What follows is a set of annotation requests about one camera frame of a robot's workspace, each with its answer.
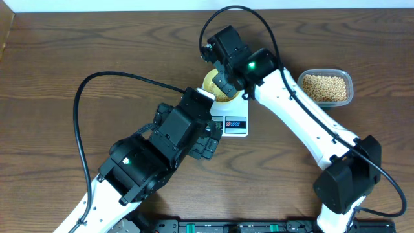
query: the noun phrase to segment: power cord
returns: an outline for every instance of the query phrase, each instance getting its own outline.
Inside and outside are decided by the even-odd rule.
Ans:
[[[128,77],[128,78],[134,78],[136,80],[141,80],[150,84],[154,84],[160,87],[164,87],[164,88],[168,88],[171,89],[173,91],[178,91],[179,93],[184,94],[185,91],[182,89],[179,89],[178,87],[173,87],[171,85],[167,85],[164,83],[160,83],[160,82],[156,82],[135,74],[129,74],[126,72],[116,72],[116,71],[105,71],[105,72],[97,72],[94,74],[89,75],[88,77],[86,77],[86,79],[83,80],[83,82],[80,84],[78,91],[76,92],[75,95],[75,99],[74,99],[74,103],[73,103],[73,127],[75,130],[75,137],[76,137],[76,143],[78,145],[78,150],[79,150],[79,156],[80,156],[80,160],[82,162],[82,166],[83,166],[83,172],[85,173],[85,180],[86,180],[86,188],[87,188],[87,205],[86,205],[86,209],[85,212],[83,213],[83,215],[81,216],[81,218],[79,218],[79,220],[77,220],[76,224],[72,227],[72,229],[69,231],[69,233],[73,233],[76,229],[78,229],[78,227],[80,225],[85,225],[86,224],[86,217],[88,216],[89,211],[91,210],[92,207],[92,186],[91,186],[91,175],[89,174],[89,169],[88,169],[88,164],[86,163],[86,157],[85,157],[85,152],[83,151],[83,146],[82,146],[82,140],[80,137],[80,130],[79,130],[79,120],[78,120],[78,109],[79,109],[79,100],[80,100],[80,95],[82,94],[83,88],[85,88],[86,84],[91,81],[93,78],[99,77],[99,76],[105,76],[105,75],[112,75],[112,76],[123,76],[123,77]]]
[[[406,210],[407,210],[407,199],[406,196],[404,195],[404,192],[402,191],[402,189],[400,188],[400,186],[397,184],[397,182],[395,182],[395,180],[385,171],[383,170],[381,167],[377,166],[375,163],[373,163],[372,161],[370,161],[367,157],[363,156],[359,151],[357,151],[352,145],[350,145],[348,142],[344,141],[344,139],[341,139],[339,137],[338,134],[336,134],[335,132],[333,132],[332,130],[330,130],[325,124],[323,124],[323,122],[321,120],[319,120],[315,115],[313,115],[313,113],[311,111],[309,111],[306,106],[299,100],[299,98],[296,96],[296,92],[293,91],[289,84],[287,83],[286,77],[285,77],[285,73],[283,72],[284,66],[283,63],[281,61],[280,58],[280,54],[279,54],[279,49],[278,49],[278,45],[276,44],[276,39],[273,35],[272,29],[269,27],[269,25],[267,24],[267,22],[265,21],[265,19],[263,19],[263,17],[261,17],[256,11],[247,8],[245,6],[227,6],[224,7],[218,11],[216,11],[216,13],[214,13],[210,19],[207,20],[207,22],[204,24],[201,33],[200,33],[200,38],[199,38],[199,50],[200,53],[202,54],[202,36],[204,34],[204,31],[206,30],[208,24],[217,16],[219,15],[221,12],[224,12],[226,10],[230,10],[230,9],[240,9],[240,10],[246,10],[247,12],[252,13],[253,15],[255,15],[258,19],[260,19],[260,21],[264,24],[264,26],[266,27],[268,33],[270,34],[270,38],[272,39],[272,43],[273,43],[273,47],[276,53],[276,59],[278,62],[278,69],[280,71],[283,83],[286,86],[287,91],[289,92],[289,94],[291,95],[291,97],[293,99],[295,99],[295,101],[298,103],[298,105],[306,112],[306,114],[308,114],[316,123],[318,123],[318,125],[323,128],[328,134],[330,134],[330,136],[333,137],[333,140],[338,141],[340,144],[344,145],[346,148],[348,148],[349,150],[352,151],[353,154],[355,154],[356,156],[360,157],[361,159],[363,159],[364,161],[366,161],[369,165],[371,165],[372,167],[374,167],[375,169],[377,169],[395,188],[395,190],[398,192],[400,198],[401,198],[401,202],[402,202],[402,206],[401,206],[401,210],[398,211],[397,213],[392,213],[392,214],[388,214],[388,213],[383,213],[383,212],[378,212],[375,210],[371,210],[368,208],[363,208],[363,207],[359,207],[357,206],[356,209],[357,210],[361,210],[361,211],[365,211],[371,214],[375,214],[378,216],[382,216],[382,217],[399,217],[401,215],[403,215]]]

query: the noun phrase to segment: wooden table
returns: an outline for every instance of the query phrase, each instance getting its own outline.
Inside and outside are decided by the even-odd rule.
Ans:
[[[360,137],[382,144],[382,166],[404,189],[414,221],[414,10],[260,11],[282,60],[297,78],[313,68],[347,71],[356,95],[329,111]],[[84,195],[72,104],[80,82],[98,71],[124,71],[177,87],[198,87],[212,69],[197,48],[212,12],[18,14],[0,63],[0,232],[53,231]],[[247,12],[219,16],[206,38],[232,24],[253,50],[272,48]],[[108,149],[152,120],[156,106],[180,95],[128,78],[88,84],[80,127],[91,175]],[[310,153],[270,111],[250,102],[250,134],[225,138],[214,158],[188,157],[140,211],[182,219],[316,217],[312,184],[320,174]],[[385,180],[363,206],[394,212],[400,200]],[[358,214],[360,219],[380,219]]]

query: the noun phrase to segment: plastic container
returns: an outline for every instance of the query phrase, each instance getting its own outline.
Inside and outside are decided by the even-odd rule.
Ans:
[[[346,93],[347,93],[347,99],[345,101],[324,101],[324,102],[318,102],[315,101],[316,104],[318,104],[320,107],[338,107],[338,106],[344,106],[349,104],[349,102],[354,97],[354,87],[352,85],[352,79],[349,76],[349,74],[345,71],[337,70],[337,69],[311,69],[303,72],[299,78],[298,78],[298,85],[302,88],[303,85],[303,78],[306,74],[309,75],[320,75],[320,76],[336,76],[340,77],[345,81],[346,85]]]

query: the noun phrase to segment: white robotic arm segment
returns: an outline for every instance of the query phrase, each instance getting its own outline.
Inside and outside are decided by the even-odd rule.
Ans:
[[[92,191],[92,208],[85,220],[86,224],[80,225],[75,233],[105,233],[141,203],[128,203],[122,206],[118,201],[121,195],[108,181],[99,182],[98,177],[92,181]],[[68,233],[85,211],[86,201],[87,194],[54,232]]]
[[[355,145],[353,139],[357,136],[328,116],[315,102],[313,102],[291,77],[288,70],[284,70],[285,77],[296,96],[318,119],[327,127],[336,132],[341,138]],[[316,163],[321,169],[331,165],[330,158],[333,155],[341,157],[349,151],[344,145],[333,141],[332,136],[319,126],[300,106],[290,97],[279,70],[275,70],[263,79],[264,84],[256,86],[256,100],[275,113],[304,143],[312,153]]]

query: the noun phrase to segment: white wall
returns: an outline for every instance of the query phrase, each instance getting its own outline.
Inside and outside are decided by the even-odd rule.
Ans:
[[[414,0],[4,0],[18,12],[136,10],[218,10],[229,5],[253,9],[411,8]]]

